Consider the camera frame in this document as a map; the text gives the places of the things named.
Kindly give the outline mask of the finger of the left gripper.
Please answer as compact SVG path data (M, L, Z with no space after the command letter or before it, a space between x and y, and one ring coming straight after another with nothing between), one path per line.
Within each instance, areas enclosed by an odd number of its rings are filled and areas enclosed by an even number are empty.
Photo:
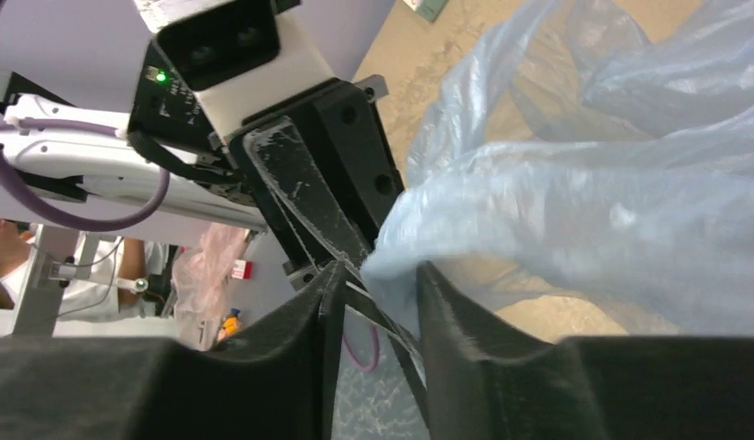
M426 425L418 343L357 280L347 282L342 346L344 425Z

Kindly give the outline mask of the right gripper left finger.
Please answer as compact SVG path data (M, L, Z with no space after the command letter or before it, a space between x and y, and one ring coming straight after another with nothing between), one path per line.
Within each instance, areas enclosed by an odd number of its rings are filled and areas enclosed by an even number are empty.
M165 338L0 338L0 439L328 439L347 272L199 352Z

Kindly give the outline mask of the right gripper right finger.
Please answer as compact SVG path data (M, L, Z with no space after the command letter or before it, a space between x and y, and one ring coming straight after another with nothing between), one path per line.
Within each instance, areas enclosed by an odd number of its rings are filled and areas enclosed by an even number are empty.
M754 338L574 336L550 344L417 270L435 439L754 439Z

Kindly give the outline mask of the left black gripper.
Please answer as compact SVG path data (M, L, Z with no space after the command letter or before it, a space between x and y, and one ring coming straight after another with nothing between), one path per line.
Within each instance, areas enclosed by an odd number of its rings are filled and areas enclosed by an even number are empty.
M383 77L333 79L243 121L228 154L295 285L331 260L357 268L404 189L376 103Z

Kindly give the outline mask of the blue plastic trash bag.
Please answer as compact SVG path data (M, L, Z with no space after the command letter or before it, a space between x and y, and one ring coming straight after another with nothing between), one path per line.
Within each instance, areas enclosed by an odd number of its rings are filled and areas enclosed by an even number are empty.
M754 1L396 5L364 69L405 193L362 275L416 266L553 340L754 336Z

